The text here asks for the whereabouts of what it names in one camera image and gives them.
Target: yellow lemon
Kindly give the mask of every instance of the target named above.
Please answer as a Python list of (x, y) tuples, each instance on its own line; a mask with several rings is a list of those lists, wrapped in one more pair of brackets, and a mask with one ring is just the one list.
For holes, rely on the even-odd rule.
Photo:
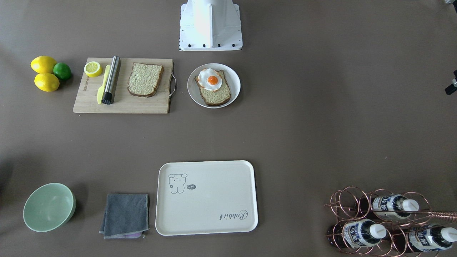
[(38, 56), (32, 60), (30, 66), (32, 69), (38, 73), (52, 73), (54, 69), (54, 65), (57, 62), (54, 58), (46, 55)]
[(101, 74), (101, 66), (98, 62), (88, 62), (84, 66), (84, 72), (89, 77), (97, 77)]
[(35, 85), (43, 91), (52, 92), (58, 89), (60, 82), (54, 74), (40, 73), (35, 76)]

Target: fried egg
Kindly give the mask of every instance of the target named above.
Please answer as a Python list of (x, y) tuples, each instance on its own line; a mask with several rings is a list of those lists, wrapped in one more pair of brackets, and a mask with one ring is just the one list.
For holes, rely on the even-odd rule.
[(221, 76), (217, 71), (210, 68), (200, 71), (198, 82), (201, 88), (209, 91), (217, 91), (222, 86)]

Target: egg yolk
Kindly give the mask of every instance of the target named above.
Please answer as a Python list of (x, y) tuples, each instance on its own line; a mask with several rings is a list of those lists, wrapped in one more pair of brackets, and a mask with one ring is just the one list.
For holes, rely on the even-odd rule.
[(208, 83), (211, 85), (215, 85), (218, 83), (218, 78), (216, 76), (209, 76), (207, 79)]

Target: bottle cap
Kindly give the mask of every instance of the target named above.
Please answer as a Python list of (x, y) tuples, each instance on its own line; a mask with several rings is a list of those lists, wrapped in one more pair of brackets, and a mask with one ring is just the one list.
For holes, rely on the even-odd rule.
[(419, 204), (416, 200), (413, 199), (406, 199), (402, 203), (403, 210), (405, 211), (418, 211)]
[(370, 234), (372, 237), (380, 239), (387, 235), (387, 230), (381, 224), (373, 224), (370, 226)]
[(457, 241), (457, 230), (455, 228), (443, 228), (441, 230), (441, 235), (443, 236), (444, 240), (448, 242)]

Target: yellow knife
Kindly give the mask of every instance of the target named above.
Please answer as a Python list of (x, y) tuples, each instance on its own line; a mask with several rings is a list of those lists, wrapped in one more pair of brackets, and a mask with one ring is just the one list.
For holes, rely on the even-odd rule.
[(107, 65), (105, 67), (105, 74), (103, 75), (103, 83), (101, 84), (101, 86), (98, 88), (98, 91), (97, 91), (97, 103), (98, 104), (101, 104), (101, 99), (103, 97), (103, 93), (105, 92), (106, 80), (108, 78), (108, 74), (110, 73), (110, 68), (111, 68), (110, 65)]

